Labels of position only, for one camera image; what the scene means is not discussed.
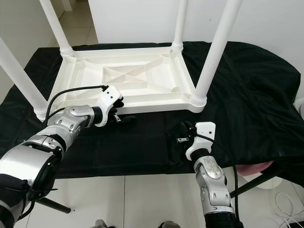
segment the black cloth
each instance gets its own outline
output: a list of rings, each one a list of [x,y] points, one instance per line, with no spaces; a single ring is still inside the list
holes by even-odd
[[[99,44],[74,50],[164,47],[170,44]],[[197,84],[210,43],[184,42],[183,57]],[[58,48],[39,48],[25,71],[48,99],[62,58]],[[136,123],[84,129],[67,151],[58,178],[187,173],[192,163],[177,144],[182,121],[212,121],[215,140],[234,153],[237,164],[275,161],[281,177],[304,186],[304,121],[293,107],[300,73],[260,47],[229,42],[202,113],[187,110],[133,114]],[[38,132],[41,123],[13,86],[0,106],[0,156]],[[231,165],[216,145],[221,167]]]

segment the tiled floor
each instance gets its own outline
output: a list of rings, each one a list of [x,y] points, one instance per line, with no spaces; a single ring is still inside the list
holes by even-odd
[[[96,44],[97,38],[87,3],[78,3],[73,12],[66,12],[60,22],[72,46]],[[58,47],[54,41],[51,45]],[[233,190],[232,170],[225,169],[228,188]],[[246,183],[240,178],[239,185]],[[64,214],[36,204],[32,213],[19,221],[17,228],[73,227],[89,228],[96,219],[103,219],[117,228],[157,228],[165,220],[178,222],[182,228],[203,228],[200,191],[194,174],[95,177],[56,180],[48,198],[72,208]],[[304,189],[283,181],[271,190],[254,188],[239,197],[240,218],[246,228],[277,228],[283,222],[275,215],[275,196],[287,193],[294,211],[304,207]],[[286,199],[280,199],[285,210]]]

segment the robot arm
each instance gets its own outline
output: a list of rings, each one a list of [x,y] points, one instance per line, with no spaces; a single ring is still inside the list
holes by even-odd
[[[186,151],[186,156],[190,161],[195,162],[194,170],[200,188],[206,228],[243,228],[243,224],[236,220],[231,206],[225,174],[214,157],[210,156],[213,142],[196,136],[202,135],[214,140],[215,124],[200,122],[195,128],[189,126],[186,128],[190,132],[186,141],[194,138],[192,146]],[[184,139],[178,139],[178,142],[184,142]]]
[[[65,108],[49,119],[45,129],[0,159],[0,228],[12,228],[30,201],[50,192],[65,152],[81,129],[104,126],[109,112],[123,106],[122,99],[118,90],[107,87],[95,107]]]

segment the white wall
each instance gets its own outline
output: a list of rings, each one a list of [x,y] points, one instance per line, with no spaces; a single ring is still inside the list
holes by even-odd
[[[189,0],[185,41],[211,42],[225,0]],[[178,0],[89,0],[99,43],[172,42]],[[258,45],[300,73],[304,97],[304,1],[244,0],[231,41]]]
[[[25,67],[37,48],[48,46],[53,33],[39,0],[0,0],[0,36]],[[0,103],[12,86],[0,67]]]

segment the black tripod leg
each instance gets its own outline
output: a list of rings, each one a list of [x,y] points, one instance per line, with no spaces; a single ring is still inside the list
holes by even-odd
[[[66,214],[70,213],[71,212],[71,208],[67,208],[66,206],[63,206],[59,203],[56,203],[50,199],[47,199],[47,198],[42,198],[42,199],[39,199],[36,201],[37,203],[40,203],[44,206],[47,206],[49,208],[53,208],[55,210],[59,210],[61,212],[64,212]]]
[[[258,176],[257,178],[253,179],[252,181],[248,182],[247,184],[244,184],[242,187],[238,188],[238,194],[242,194],[245,191],[248,191],[254,187],[256,187],[259,184],[264,183],[267,180],[270,180],[273,177],[276,177],[283,171],[281,169],[274,169],[270,171],[265,171],[261,176]],[[235,191],[230,193],[231,198],[235,197]]]

